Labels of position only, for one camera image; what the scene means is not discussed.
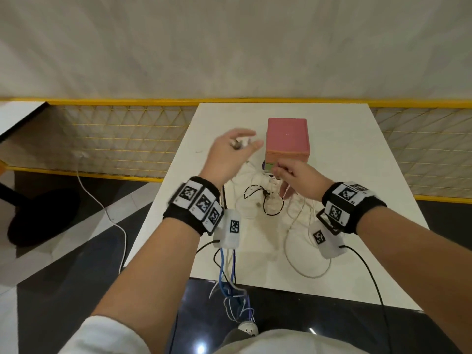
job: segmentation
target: power outlet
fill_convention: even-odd
[[[72,150],[72,154],[76,158],[89,158],[90,154],[83,150]]]

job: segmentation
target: pink box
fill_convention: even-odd
[[[268,119],[264,171],[271,172],[280,158],[307,162],[309,157],[310,140],[306,119]]]

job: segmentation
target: forearm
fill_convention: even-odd
[[[152,353],[164,350],[190,276],[200,236],[185,223],[164,219],[113,283],[92,315],[133,329]]]
[[[425,313],[472,352],[472,252],[385,207],[366,213],[357,233]]]

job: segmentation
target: pink lid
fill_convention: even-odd
[[[277,154],[310,155],[306,119],[269,118],[266,151]]]

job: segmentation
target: gray wall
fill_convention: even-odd
[[[0,0],[0,25],[0,96],[472,93],[472,0]]]

